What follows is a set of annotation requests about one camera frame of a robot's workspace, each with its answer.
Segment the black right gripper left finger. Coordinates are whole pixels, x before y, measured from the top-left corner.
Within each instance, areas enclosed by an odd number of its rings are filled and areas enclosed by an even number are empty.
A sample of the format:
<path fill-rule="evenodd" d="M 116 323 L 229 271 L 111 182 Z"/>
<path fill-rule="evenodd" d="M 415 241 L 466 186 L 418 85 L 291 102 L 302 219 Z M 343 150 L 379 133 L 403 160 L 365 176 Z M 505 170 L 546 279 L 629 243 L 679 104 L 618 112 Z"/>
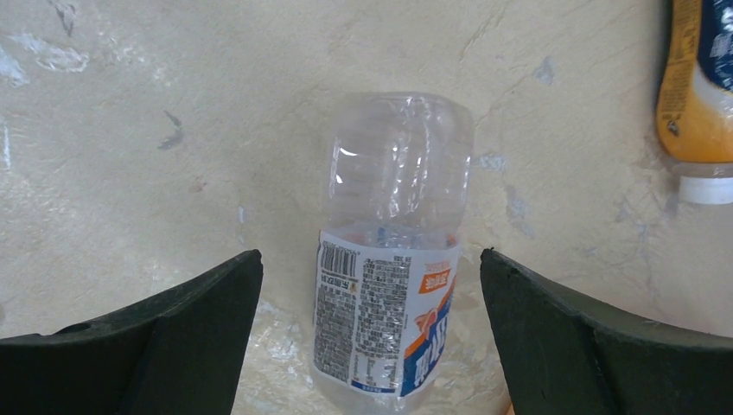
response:
<path fill-rule="evenodd" d="M 250 250 L 52 335 L 2 339 L 2 413 L 230 413 L 263 276 Z"/>

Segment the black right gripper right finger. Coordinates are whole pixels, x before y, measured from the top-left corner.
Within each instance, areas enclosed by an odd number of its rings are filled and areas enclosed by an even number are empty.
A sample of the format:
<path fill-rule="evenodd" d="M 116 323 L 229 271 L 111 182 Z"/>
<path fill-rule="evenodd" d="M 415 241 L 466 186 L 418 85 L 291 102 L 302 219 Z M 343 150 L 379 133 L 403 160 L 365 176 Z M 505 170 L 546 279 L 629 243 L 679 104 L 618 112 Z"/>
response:
<path fill-rule="evenodd" d="M 729 337 L 618 309 L 493 249 L 480 277 L 515 413 L 731 413 Z"/>

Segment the clear bottle white label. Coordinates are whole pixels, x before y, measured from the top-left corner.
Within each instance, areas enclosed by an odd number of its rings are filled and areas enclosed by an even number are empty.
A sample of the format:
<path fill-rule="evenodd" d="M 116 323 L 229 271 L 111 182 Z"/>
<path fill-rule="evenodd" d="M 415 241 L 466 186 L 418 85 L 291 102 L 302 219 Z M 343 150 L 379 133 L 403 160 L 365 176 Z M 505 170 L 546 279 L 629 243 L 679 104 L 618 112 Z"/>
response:
<path fill-rule="evenodd" d="M 311 375 L 343 414 L 408 414 L 445 349 L 473 119 L 434 94 L 356 93 L 330 133 Z"/>

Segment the orange bottle blue label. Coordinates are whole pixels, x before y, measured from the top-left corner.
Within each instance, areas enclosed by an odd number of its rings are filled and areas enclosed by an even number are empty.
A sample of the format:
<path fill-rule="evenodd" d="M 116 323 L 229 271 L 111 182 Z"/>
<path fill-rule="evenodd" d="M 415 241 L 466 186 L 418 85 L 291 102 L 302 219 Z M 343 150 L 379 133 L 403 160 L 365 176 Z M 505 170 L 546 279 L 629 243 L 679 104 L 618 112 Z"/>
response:
<path fill-rule="evenodd" d="M 732 3 L 672 2 L 656 131 L 674 161 L 679 198 L 732 202 Z"/>

